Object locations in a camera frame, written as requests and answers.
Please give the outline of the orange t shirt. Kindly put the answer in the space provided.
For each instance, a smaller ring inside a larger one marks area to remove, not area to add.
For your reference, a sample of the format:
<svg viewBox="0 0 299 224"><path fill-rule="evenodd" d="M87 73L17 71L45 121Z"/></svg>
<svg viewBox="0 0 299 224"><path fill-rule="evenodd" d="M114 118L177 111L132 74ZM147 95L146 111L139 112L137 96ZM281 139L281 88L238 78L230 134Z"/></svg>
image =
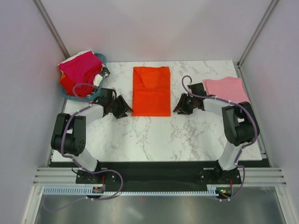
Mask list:
<svg viewBox="0 0 299 224"><path fill-rule="evenodd" d="M134 67L134 117L171 116L171 72L169 67Z"/></svg>

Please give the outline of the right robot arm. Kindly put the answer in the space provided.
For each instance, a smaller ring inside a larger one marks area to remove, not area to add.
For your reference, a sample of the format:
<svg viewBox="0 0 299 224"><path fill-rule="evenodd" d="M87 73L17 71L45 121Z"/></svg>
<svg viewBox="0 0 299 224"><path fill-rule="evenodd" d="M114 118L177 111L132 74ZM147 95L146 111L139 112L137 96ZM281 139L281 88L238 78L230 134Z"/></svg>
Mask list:
<svg viewBox="0 0 299 224"><path fill-rule="evenodd" d="M208 95L203 83L187 86L174 113L191 115L194 109L212 112L222 117L227 143L211 175L218 183L226 183L238 174L238 161L244 149L252 145L260 133L249 102L234 103Z"/></svg>

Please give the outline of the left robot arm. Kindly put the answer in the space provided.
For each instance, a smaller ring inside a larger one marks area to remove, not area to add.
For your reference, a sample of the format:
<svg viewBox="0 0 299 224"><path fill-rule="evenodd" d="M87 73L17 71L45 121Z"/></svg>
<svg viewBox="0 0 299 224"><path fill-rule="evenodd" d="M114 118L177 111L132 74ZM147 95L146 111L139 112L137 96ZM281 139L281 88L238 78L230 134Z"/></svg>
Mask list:
<svg viewBox="0 0 299 224"><path fill-rule="evenodd" d="M70 158L77 164L77 184L113 184L122 180L115 171L102 168L100 162L89 153L86 148L86 129L110 113L120 119L126 117L128 112L133 112L133 109L123 96L117 96L113 89L104 88L87 107L73 114L57 115L50 145L64 158Z"/></svg>

